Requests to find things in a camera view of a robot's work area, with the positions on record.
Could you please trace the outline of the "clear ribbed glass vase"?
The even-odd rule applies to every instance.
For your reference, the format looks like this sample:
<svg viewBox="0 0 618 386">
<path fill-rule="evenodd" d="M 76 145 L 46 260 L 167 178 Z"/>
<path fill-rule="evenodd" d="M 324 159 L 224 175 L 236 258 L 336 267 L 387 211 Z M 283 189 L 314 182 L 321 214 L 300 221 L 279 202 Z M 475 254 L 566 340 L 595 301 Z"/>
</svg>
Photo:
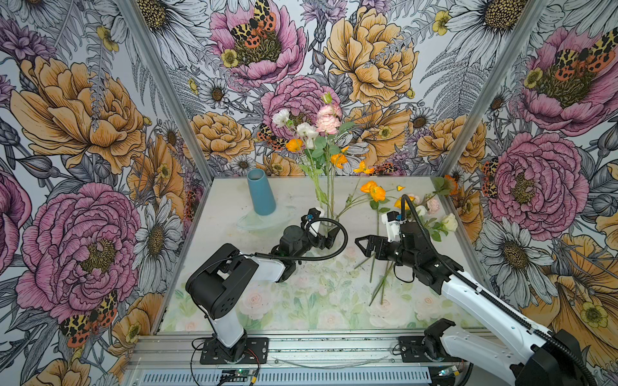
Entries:
<svg viewBox="0 0 618 386">
<path fill-rule="evenodd" d="M 328 204 L 318 201 L 316 206 L 320 209 L 320 217 L 335 220 L 335 215 Z M 312 225 L 312 228 L 317 230 L 320 235 L 330 238 L 334 244 L 342 241 L 341 230 L 331 222 L 317 222 Z"/>
</svg>

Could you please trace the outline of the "orange poppy flower stem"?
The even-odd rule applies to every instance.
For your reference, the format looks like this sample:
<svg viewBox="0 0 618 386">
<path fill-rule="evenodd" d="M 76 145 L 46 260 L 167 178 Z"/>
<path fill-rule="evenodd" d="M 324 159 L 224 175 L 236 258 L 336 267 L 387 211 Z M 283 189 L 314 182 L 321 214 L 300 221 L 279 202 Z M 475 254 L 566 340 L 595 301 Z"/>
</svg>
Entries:
<svg viewBox="0 0 618 386">
<path fill-rule="evenodd" d="M 326 175 L 322 150 L 310 150 L 299 138 L 286 143 L 286 149 L 299 157 L 299 167 L 314 184 L 315 196 L 321 204 L 328 202 L 328 195 L 320 186 L 320 177 Z"/>
</svg>

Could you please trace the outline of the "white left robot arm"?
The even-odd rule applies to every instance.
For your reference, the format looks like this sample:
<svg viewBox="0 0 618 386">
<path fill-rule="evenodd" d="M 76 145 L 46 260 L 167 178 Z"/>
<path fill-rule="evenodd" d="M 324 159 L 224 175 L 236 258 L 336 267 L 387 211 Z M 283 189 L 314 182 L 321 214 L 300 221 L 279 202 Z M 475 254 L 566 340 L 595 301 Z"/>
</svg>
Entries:
<svg viewBox="0 0 618 386">
<path fill-rule="evenodd" d="M 186 281 L 185 291 L 212 327 L 201 348 L 201 364 L 267 361 L 269 339 L 251 338 L 241 325 L 236 305 L 256 282 L 280 283 L 301 262 L 321 262 L 344 252 L 349 234 L 336 220 L 307 214 L 300 225 L 284 229 L 270 253 L 242 253 L 223 244 Z"/>
</svg>

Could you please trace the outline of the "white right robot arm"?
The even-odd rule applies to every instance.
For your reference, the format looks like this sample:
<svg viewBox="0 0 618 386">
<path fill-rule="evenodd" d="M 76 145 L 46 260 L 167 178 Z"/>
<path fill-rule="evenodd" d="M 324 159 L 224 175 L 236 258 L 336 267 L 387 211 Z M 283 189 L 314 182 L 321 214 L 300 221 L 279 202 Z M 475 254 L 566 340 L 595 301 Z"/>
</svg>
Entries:
<svg viewBox="0 0 618 386">
<path fill-rule="evenodd" d="M 366 257 L 410 268 L 414 279 L 466 310 L 499 340 L 472 335 L 442 318 L 424 331 L 430 359 L 460 358 L 509 385 L 596 383 L 574 336 L 564 330 L 553 333 L 485 289 L 436 250 L 410 197 L 404 195 L 401 201 L 399 211 L 383 216 L 386 236 L 362 236 L 356 245 Z"/>
</svg>

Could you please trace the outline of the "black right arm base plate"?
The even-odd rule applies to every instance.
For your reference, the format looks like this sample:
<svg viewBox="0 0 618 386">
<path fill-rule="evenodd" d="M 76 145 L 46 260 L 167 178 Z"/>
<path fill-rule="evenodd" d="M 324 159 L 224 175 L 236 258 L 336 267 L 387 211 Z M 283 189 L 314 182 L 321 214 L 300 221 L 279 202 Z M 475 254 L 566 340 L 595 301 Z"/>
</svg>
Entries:
<svg viewBox="0 0 618 386">
<path fill-rule="evenodd" d="M 460 363 L 461 358 L 448 355 L 435 339 L 420 335 L 398 337 L 396 352 L 404 363 Z"/>
</svg>

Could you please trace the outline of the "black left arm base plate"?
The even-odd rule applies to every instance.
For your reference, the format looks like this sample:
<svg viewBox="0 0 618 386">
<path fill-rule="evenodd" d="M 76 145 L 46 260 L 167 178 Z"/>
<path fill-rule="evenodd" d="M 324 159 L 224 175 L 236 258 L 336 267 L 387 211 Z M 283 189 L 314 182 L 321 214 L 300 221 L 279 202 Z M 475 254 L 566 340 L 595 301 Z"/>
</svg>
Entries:
<svg viewBox="0 0 618 386">
<path fill-rule="evenodd" d="M 270 340 L 266 337 L 241 338 L 233 347 L 209 339 L 201 349 L 202 365 L 266 364 Z"/>
</svg>

